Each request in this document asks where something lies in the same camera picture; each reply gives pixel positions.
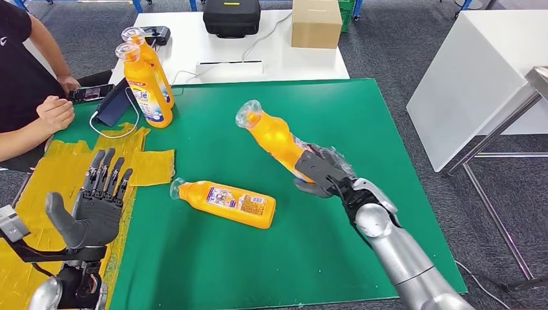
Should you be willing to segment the person's left hand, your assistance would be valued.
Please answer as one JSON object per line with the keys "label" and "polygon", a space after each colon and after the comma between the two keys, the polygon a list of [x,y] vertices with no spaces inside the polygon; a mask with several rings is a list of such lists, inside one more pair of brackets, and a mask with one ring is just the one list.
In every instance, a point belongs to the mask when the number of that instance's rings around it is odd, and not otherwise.
{"label": "person's left hand", "polygon": [[66,96],[69,95],[70,91],[81,87],[80,83],[72,76],[57,76],[56,79],[61,85]]}

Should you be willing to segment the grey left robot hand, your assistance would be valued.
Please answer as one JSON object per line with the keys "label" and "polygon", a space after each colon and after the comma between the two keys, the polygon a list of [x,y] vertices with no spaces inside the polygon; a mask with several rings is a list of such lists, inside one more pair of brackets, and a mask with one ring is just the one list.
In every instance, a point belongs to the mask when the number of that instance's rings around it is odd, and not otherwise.
{"label": "grey left robot hand", "polygon": [[67,248],[99,247],[111,243],[120,230],[123,199],[133,170],[121,173],[125,158],[112,159],[115,148],[99,150],[85,173],[69,213],[58,192],[48,192],[45,212]]}

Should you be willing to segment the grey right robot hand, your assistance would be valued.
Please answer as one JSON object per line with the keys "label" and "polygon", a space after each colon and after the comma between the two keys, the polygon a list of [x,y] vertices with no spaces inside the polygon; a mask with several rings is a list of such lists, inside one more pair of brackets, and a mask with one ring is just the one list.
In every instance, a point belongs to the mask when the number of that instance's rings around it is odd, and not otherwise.
{"label": "grey right robot hand", "polygon": [[[345,160],[344,156],[340,154],[335,147],[320,147],[314,143],[306,144],[316,155],[325,159],[336,169],[345,172],[347,177],[352,179],[357,178],[352,166]],[[300,178],[294,178],[293,184],[298,190],[321,198],[329,198],[333,196],[332,193],[328,192],[326,189],[323,189],[316,183],[309,183]]]}

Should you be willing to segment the person's right hand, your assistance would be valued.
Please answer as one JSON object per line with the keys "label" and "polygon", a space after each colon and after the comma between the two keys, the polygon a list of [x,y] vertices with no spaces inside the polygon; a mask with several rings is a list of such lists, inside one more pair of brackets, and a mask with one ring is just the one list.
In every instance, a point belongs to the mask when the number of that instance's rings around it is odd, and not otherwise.
{"label": "person's right hand", "polygon": [[49,134],[66,129],[74,119],[73,103],[58,96],[48,96],[36,108],[42,126]]}

